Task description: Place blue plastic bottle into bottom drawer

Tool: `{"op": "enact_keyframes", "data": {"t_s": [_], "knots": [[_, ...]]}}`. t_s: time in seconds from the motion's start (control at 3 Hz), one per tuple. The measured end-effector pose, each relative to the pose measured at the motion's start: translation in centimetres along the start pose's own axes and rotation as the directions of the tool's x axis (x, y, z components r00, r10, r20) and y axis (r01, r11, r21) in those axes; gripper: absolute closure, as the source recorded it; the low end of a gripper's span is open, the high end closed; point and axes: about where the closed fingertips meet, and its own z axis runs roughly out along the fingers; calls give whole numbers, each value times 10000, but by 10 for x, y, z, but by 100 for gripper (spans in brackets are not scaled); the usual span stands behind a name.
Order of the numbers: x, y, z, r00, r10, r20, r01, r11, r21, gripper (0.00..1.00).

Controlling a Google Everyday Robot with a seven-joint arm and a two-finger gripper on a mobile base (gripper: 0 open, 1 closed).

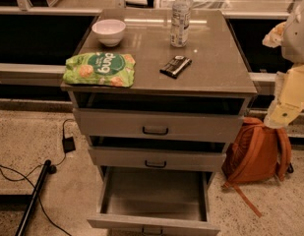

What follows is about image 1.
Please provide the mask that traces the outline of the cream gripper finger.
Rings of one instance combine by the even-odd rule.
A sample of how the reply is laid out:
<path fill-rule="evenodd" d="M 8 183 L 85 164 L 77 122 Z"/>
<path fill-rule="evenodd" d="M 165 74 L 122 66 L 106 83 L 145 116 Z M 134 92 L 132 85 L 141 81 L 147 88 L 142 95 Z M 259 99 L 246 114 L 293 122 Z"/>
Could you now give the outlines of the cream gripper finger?
<path fill-rule="evenodd" d="M 265 35 L 262 44 L 267 47 L 276 48 L 281 46 L 283 40 L 285 22 L 279 23 Z"/>

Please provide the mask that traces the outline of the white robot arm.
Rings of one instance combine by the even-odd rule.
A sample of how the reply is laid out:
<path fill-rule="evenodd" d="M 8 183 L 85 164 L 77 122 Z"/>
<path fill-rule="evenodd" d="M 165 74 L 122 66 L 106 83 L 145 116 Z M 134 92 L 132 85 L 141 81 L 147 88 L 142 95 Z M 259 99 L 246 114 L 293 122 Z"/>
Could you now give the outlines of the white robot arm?
<path fill-rule="evenodd" d="M 286 73 L 276 73 L 274 100 L 264 120 L 267 127 L 278 129 L 288 126 L 304 110 L 304 0 L 285 22 L 265 35 L 262 44 L 280 46 L 282 57 L 293 63 Z"/>

